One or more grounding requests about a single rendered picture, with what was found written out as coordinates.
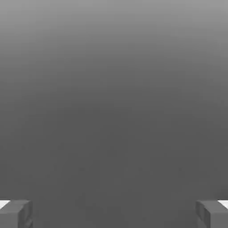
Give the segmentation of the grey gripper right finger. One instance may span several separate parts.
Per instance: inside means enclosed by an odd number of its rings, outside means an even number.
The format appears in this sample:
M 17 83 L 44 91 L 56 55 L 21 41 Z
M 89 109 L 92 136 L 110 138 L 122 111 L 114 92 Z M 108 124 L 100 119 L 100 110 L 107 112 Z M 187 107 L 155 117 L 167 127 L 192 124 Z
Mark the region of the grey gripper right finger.
M 198 200 L 197 228 L 228 228 L 228 200 Z

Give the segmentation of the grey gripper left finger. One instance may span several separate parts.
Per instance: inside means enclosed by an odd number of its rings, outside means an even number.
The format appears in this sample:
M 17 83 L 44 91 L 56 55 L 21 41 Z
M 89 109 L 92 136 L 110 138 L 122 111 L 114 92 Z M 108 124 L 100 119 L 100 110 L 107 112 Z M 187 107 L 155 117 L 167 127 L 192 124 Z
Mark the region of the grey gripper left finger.
M 0 200 L 0 228 L 33 228 L 33 202 Z

